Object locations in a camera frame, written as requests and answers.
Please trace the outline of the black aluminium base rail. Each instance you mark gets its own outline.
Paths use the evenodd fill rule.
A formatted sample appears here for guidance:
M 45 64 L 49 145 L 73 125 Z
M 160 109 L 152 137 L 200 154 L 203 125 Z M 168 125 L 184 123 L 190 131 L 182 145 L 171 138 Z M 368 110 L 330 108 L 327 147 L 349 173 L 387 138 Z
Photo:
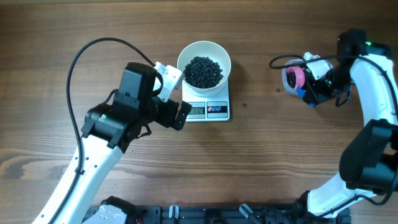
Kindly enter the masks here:
M 335 218 L 293 219 L 290 204 L 250 206 L 245 215 L 238 206 L 233 207 L 179 207 L 172 205 L 137 205 L 130 214 L 117 214 L 108 205 L 89 208 L 83 223 L 142 223 L 142 224 L 206 224 L 206 223 L 336 223 L 351 224 L 351 212 L 344 209 Z

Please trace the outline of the white digital kitchen scale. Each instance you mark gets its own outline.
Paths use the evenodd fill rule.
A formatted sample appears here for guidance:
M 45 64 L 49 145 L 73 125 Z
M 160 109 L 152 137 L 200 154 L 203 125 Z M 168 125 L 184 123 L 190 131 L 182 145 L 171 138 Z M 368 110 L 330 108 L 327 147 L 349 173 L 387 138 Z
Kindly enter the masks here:
M 182 84 L 182 100 L 191 104 L 187 122 L 216 122 L 230 119 L 228 81 L 219 89 L 197 93 L 186 82 Z

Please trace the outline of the white plastic bowl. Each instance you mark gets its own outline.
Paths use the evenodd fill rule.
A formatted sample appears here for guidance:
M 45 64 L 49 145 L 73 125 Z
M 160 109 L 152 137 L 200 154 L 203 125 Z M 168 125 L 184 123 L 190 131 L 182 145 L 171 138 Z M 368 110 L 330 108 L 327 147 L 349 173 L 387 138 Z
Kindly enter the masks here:
M 186 46 L 177 59 L 184 76 L 183 84 L 196 96 L 215 95 L 228 81 L 232 63 L 227 51 L 211 41 Z

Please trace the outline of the black beans in bowl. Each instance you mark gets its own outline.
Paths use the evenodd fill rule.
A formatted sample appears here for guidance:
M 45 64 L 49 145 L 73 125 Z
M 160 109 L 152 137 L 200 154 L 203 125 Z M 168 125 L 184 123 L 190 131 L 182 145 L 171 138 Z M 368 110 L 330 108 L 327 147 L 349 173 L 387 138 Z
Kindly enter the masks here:
M 214 62 L 208 57 L 196 56 L 185 66 L 183 74 L 189 85 L 207 89 L 219 84 L 224 77 L 221 74 L 222 71 L 218 62 Z

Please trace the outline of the pink scoop with blue handle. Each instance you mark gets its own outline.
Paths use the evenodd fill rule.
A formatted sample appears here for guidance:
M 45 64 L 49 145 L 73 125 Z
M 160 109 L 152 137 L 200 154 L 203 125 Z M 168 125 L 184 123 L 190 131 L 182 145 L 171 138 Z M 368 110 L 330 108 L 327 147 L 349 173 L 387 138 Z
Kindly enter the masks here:
M 306 78 L 305 72 L 301 67 L 294 66 L 283 69 L 282 83 L 286 94 L 297 96 L 304 100 Z

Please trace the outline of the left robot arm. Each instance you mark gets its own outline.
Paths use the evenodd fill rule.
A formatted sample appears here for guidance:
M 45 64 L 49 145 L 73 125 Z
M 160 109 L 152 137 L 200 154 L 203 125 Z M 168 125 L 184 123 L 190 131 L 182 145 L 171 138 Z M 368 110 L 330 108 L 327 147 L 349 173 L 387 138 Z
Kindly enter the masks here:
M 151 134 L 149 123 L 181 130 L 192 107 L 170 95 L 182 80 L 182 71 L 171 65 L 128 63 L 119 88 L 109 94 L 112 103 L 87 112 L 73 159 L 35 223 L 81 223 L 131 141 Z

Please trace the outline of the clear container of black beans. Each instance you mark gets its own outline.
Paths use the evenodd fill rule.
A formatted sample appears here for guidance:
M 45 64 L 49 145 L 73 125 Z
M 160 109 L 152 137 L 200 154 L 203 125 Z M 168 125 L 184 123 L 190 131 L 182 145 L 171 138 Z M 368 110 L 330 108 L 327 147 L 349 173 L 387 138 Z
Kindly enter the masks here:
M 313 84 L 323 78 L 333 68 L 331 62 L 321 60 L 282 69 L 282 83 L 289 95 L 298 95 L 297 89 L 305 89 L 307 83 Z

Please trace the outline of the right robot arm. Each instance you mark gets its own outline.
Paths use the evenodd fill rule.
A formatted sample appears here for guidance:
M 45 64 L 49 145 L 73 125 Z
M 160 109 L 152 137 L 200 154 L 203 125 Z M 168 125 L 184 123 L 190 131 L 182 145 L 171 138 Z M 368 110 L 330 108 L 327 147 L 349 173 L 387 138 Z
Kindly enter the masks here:
M 284 85 L 309 106 L 350 98 L 356 87 L 364 127 L 343 151 L 339 171 L 321 187 L 305 192 L 291 211 L 294 222 L 341 223 L 343 212 L 361 200 L 384 205 L 397 191 L 397 86 L 388 45 L 370 42 L 363 30 L 350 29 L 337 41 L 335 59 L 311 53 L 293 56 L 284 65 Z

